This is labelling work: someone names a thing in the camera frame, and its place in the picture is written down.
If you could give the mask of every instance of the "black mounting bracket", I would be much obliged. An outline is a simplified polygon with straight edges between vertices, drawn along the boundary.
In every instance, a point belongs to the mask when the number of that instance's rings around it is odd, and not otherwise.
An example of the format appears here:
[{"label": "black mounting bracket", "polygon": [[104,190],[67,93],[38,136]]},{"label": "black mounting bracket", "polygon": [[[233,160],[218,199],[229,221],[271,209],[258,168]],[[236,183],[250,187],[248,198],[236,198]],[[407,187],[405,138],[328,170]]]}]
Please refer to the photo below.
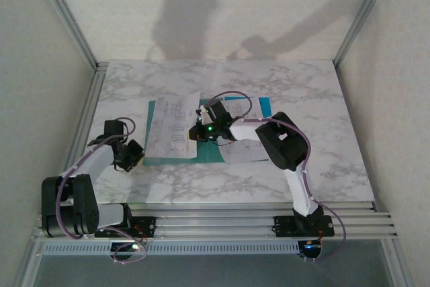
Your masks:
[{"label": "black mounting bracket", "polygon": [[333,222],[331,216],[324,215],[319,218],[318,222],[315,223],[311,228],[306,230],[300,228],[298,225],[297,216],[275,216],[275,224],[271,230],[276,234],[277,238],[289,238],[289,237],[334,237],[335,230],[333,228]]},{"label": "black mounting bracket", "polygon": [[[128,224],[127,222],[123,222],[118,225],[114,225],[113,227],[128,233],[134,238],[141,239],[142,234],[146,235],[148,238],[153,238],[156,228],[156,220],[155,216],[132,216]],[[96,238],[113,238],[113,237],[123,237],[116,232],[103,230],[97,231],[94,235]]]}]

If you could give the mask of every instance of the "cable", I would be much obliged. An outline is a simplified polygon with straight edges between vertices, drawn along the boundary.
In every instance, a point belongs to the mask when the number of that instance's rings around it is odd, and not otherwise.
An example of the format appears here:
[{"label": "cable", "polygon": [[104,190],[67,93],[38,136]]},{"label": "cable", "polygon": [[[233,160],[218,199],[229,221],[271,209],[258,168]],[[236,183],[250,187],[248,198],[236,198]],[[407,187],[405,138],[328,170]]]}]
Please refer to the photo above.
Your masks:
[{"label": "cable", "polygon": [[221,146],[226,146],[226,145],[232,144],[232,143],[234,143],[234,141],[230,141],[230,142],[228,142],[228,143],[226,143],[226,144],[222,144],[222,145],[217,144],[217,143],[216,143],[216,142],[214,142],[214,141],[211,141],[211,143],[212,143],[212,144],[214,144],[214,145],[216,145],[216,146],[218,146],[218,147],[221,147]]},{"label": "cable", "polygon": [[[100,229],[100,231],[103,231],[103,230],[114,231],[114,232],[117,232],[117,234],[124,236],[125,238],[129,238],[129,239],[134,240],[134,242],[129,242],[129,243],[125,243],[125,244],[123,244],[123,245],[120,245],[120,246],[115,250],[115,253],[114,253],[114,256],[113,256],[114,262],[119,262],[119,263],[120,263],[120,264],[122,264],[122,265],[126,265],[127,263],[134,263],[134,262],[138,262],[138,261],[140,261],[140,260],[145,259],[146,255],[148,254],[148,248],[146,248],[146,243],[143,243],[142,241],[139,241],[138,239],[136,239],[136,238],[132,237],[132,236],[131,236],[131,235],[129,235],[128,233],[125,233],[124,231],[122,231],[122,230],[120,230],[120,229],[117,229],[117,228],[114,228],[114,227],[104,227],[104,228],[101,228],[101,229]],[[144,255],[143,255],[142,257],[139,257],[138,259],[135,259],[135,260],[129,260],[129,261],[122,261],[122,260],[119,260],[119,259],[116,257],[116,256],[117,256],[117,254],[118,254],[118,252],[120,252],[120,250],[121,250],[121,249],[123,249],[123,248],[125,248],[125,247],[128,247],[128,246],[130,246],[130,245],[133,245],[134,243],[138,243],[138,244],[139,244],[139,245],[140,245],[140,246],[145,250],[145,253],[144,253]]]},{"label": "cable", "polygon": [[74,235],[72,234],[69,230],[67,230],[67,228],[64,226],[64,223],[62,221],[61,218],[61,211],[60,211],[60,203],[61,203],[61,196],[62,196],[62,191],[64,190],[64,186],[66,185],[67,180],[70,178],[70,176],[72,176],[76,170],[78,170],[78,168],[80,168],[80,166],[82,166],[82,164],[84,164],[84,162],[88,159],[89,156],[91,156],[97,149],[99,149],[100,147],[102,147],[105,143],[109,142],[111,139],[114,138],[123,138],[125,136],[129,136],[131,135],[135,130],[136,130],[136,123],[133,121],[133,119],[129,118],[129,117],[121,117],[121,118],[117,118],[116,120],[127,120],[130,121],[133,125],[133,129],[130,132],[127,132],[126,134],[115,134],[113,136],[107,137],[105,140],[103,140],[101,143],[99,143],[98,145],[96,145],[94,148],[90,149],[85,155],[83,155],[72,167],[71,169],[67,172],[67,174],[63,177],[60,186],[58,187],[58,193],[56,195],[56,200],[55,200],[55,217],[56,217],[56,221],[58,223],[58,226],[60,227],[61,231],[69,238],[71,239],[81,239],[83,237],[83,235]]},{"label": "cable", "polygon": [[138,227],[137,225],[135,225],[134,228],[142,234],[142,237],[140,238],[140,242],[143,241],[143,238],[146,238],[145,244],[147,244],[148,243],[148,237],[145,235],[143,230],[140,227]]},{"label": "cable", "polygon": [[314,198],[314,196],[312,195],[312,192],[309,189],[308,178],[306,176],[306,164],[309,161],[310,150],[311,150],[309,138],[299,128],[293,126],[292,124],[288,124],[287,122],[281,121],[281,120],[277,120],[277,119],[273,119],[273,118],[262,118],[262,119],[243,119],[243,121],[244,122],[264,122],[264,121],[266,121],[266,122],[275,122],[277,124],[281,124],[282,126],[285,126],[285,127],[289,128],[291,130],[296,131],[301,137],[303,137],[304,141],[306,141],[306,145],[308,146],[308,154],[306,155],[306,158],[304,159],[303,164],[302,164],[303,183],[304,183],[304,188],[306,190],[306,193],[308,194],[308,196],[309,196],[309,198],[311,200],[313,200],[319,206],[321,206],[322,208],[325,208],[331,214],[333,214],[333,216],[335,216],[335,218],[341,224],[342,231],[343,231],[343,238],[342,238],[341,245],[336,250],[334,250],[332,253],[330,253],[328,255],[324,255],[322,257],[319,257],[319,258],[317,258],[317,260],[320,261],[322,259],[330,258],[334,254],[336,254],[337,252],[339,252],[340,250],[342,250],[344,248],[344,246],[345,246],[345,242],[346,242],[346,239],[347,239],[347,231],[346,231],[345,225],[343,224],[343,221],[341,220],[341,217],[332,208],[329,208],[327,205],[325,205],[325,204],[319,202],[318,200],[316,200]]},{"label": "cable", "polygon": [[116,171],[120,172],[120,173],[122,173],[122,172],[124,171],[124,170],[118,169],[118,168],[117,168],[117,166],[116,166],[116,164],[114,164],[114,169],[115,169]]},{"label": "cable", "polygon": [[[126,123],[124,123],[124,126],[126,127],[127,132],[129,132],[128,126]],[[121,140],[121,143],[125,144],[127,142],[127,140],[128,140],[128,136],[125,136],[124,139]]]},{"label": "cable", "polygon": [[249,101],[249,109],[242,116],[240,116],[240,118],[244,118],[251,111],[251,109],[253,108],[253,102],[251,101],[251,98],[248,95],[246,95],[246,94],[244,94],[243,92],[240,92],[240,91],[230,90],[230,91],[221,92],[221,93],[215,95],[214,97],[210,98],[209,101],[208,101],[208,103],[206,103],[204,106],[205,107],[206,106],[210,106],[210,104],[217,97],[220,97],[221,95],[224,95],[224,94],[227,94],[227,93],[237,93],[237,94],[243,95],[246,99],[248,99],[248,101]]}]

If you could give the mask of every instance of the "marble surface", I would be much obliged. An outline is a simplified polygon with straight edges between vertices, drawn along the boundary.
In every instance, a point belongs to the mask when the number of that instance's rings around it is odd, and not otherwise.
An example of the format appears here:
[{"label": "marble surface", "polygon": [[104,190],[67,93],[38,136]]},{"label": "marble surface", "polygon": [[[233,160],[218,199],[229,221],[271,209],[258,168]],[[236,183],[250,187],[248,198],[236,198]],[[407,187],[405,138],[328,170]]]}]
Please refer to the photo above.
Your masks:
[{"label": "marble surface", "polygon": [[[310,183],[322,201],[372,201],[359,147],[330,60],[114,60],[107,70],[89,138],[104,120],[128,116],[143,146],[148,102],[161,95],[235,89],[269,96],[310,138]],[[270,161],[229,165],[107,168],[94,185],[98,202],[292,202],[282,171]]]}]

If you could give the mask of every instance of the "paper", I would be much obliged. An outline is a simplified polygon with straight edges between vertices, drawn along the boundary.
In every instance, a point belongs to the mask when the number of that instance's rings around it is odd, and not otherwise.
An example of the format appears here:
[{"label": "paper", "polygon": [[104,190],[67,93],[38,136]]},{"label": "paper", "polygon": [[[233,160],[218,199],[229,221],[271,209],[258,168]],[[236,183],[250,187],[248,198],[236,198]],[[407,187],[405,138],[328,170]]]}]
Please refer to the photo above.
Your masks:
[{"label": "paper", "polygon": [[[247,114],[246,118],[262,118],[263,113],[258,97],[251,98],[253,107]],[[230,115],[234,118],[243,115],[249,109],[249,101],[247,99],[238,99],[232,101],[223,101],[222,104]],[[247,161],[260,161],[268,159],[261,142],[257,140],[239,140],[227,145],[230,141],[218,138],[221,156],[226,163],[244,163]]]},{"label": "paper", "polygon": [[[225,101],[238,100],[242,97],[225,97]],[[206,104],[209,99],[200,99],[199,106]],[[263,117],[270,117],[271,104],[268,97],[259,98],[261,111]],[[148,119],[146,121],[146,134],[145,142],[148,142],[149,130],[153,121],[153,115],[155,110],[155,100],[150,101],[148,105]],[[196,158],[159,158],[159,157],[145,157],[143,159],[143,165],[176,165],[176,164],[188,164],[188,163],[224,163],[224,159],[221,156],[221,152],[218,146],[212,142],[197,142],[197,157]]]},{"label": "paper", "polygon": [[146,144],[147,157],[197,157],[197,142],[188,139],[188,130],[196,123],[199,100],[200,92],[157,99]]}]

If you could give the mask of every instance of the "vent grille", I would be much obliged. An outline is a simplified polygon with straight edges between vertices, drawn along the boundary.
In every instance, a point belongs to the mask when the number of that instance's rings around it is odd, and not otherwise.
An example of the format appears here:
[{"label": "vent grille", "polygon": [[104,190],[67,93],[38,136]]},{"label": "vent grille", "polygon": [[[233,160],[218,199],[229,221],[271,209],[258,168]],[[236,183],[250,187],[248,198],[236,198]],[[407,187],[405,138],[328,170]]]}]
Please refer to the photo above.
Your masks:
[{"label": "vent grille", "polygon": [[109,250],[108,242],[47,243],[44,255],[105,255]]},{"label": "vent grille", "polygon": [[[44,255],[107,255],[110,242],[47,243]],[[196,241],[148,243],[148,255],[251,255],[298,253],[295,241]]]},{"label": "vent grille", "polygon": [[297,253],[295,241],[277,242],[203,242],[203,243],[154,243],[148,245],[151,255],[231,255]]}]

